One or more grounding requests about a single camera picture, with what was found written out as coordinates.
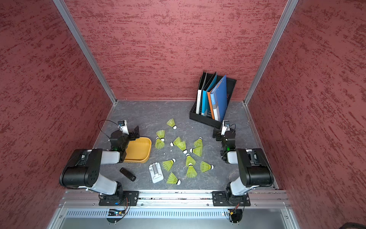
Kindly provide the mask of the yellow plastic storage box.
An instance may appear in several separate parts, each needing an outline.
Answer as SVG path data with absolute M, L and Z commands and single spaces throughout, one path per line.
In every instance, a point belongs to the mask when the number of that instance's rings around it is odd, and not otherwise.
M 152 142 L 147 137 L 130 141 L 126 149 L 126 163 L 146 163 L 150 158 Z

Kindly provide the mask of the yellow shuttlecock top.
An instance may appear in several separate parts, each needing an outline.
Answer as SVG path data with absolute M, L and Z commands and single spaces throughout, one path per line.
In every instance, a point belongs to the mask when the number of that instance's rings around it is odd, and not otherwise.
M 177 129 L 175 120 L 173 118 L 169 119 L 166 124 L 169 125 L 172 129 Z

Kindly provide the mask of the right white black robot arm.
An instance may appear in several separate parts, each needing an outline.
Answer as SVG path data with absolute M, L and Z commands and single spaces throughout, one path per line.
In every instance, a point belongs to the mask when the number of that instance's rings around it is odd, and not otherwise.
M 239 203 L 248 192 L 259 187 L 270 187 L 274 176 L 261 148 L 237 148 L 235 130 L 223 127 L 213 129 L 213 138 L 222 143 L 221 159 L 227 164 L 238 165 L 239 177 L 229 182 L 225 190 L 225 200 L 233 205 Z

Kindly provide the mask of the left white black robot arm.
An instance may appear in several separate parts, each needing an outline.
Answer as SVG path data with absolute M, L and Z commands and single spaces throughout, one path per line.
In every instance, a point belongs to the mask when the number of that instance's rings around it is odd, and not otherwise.
M 110 150 L 102 148 L 74 150 L 60 175 L 60 185 L 68 189 L 88 189 L 123 200 L 121 183 L 101 175 L 100 166 L 123 163 L 129 143 L 139 137 L 139 127 L 130 133 L 117 130 L 111 134 Z

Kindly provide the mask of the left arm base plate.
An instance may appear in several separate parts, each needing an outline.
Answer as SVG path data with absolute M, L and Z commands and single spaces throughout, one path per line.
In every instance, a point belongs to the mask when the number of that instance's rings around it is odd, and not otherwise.
M 127 206 L 135 207 L 139 199 L 139 191 L 124 191 L 122 196 L 119 195 L 101 195 L 99 200 L 99 206 Z

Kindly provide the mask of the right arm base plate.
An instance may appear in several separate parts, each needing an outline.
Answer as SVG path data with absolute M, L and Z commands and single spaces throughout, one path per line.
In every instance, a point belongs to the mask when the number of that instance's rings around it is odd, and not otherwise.
M 233 206 L 236 207 L 249 207 L 251 206 L 250 199 L 248 195 L 244 196 L 234 196 L 227 194 L 225 191 L 213 191 L 212 200 L 214 206 Z

